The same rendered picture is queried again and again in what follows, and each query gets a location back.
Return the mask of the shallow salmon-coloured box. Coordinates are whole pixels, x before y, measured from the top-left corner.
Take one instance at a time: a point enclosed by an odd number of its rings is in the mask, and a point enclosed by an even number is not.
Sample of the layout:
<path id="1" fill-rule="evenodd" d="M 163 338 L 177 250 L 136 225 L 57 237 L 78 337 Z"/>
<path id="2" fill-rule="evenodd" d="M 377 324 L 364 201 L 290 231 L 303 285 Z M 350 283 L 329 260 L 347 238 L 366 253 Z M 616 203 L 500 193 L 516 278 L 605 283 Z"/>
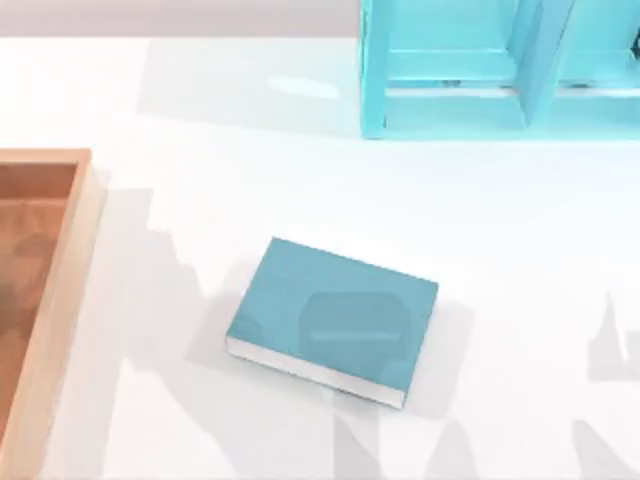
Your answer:
<path id="1" fill-rule="evenodd" d="M 36 480 L 105 189 L 88 149 L 0 148 L 0 480 Z"/>

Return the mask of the light blue rack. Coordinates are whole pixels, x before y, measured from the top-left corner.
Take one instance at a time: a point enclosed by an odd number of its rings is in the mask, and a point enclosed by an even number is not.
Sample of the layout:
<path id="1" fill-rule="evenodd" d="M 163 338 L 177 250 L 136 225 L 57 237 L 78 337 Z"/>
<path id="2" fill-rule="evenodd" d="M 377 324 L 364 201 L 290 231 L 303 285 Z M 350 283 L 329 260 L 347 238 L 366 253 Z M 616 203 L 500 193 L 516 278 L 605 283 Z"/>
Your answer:
<path id="1" fill-rule="evenodd" d="M 360 131 L 640 141 L 640 0 L 361 0 Z"/>

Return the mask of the teal blue book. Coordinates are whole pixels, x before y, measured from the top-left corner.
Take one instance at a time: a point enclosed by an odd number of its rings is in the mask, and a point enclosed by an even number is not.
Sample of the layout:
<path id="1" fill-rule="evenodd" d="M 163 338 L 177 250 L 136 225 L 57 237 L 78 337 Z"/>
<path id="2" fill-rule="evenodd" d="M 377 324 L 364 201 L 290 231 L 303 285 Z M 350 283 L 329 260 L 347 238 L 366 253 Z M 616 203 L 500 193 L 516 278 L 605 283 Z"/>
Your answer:
<path id="1" fill-rule="evenodd" d="M 403 408 L 436 282 L 271 239 L 225 336 L 229 354 Z"/>

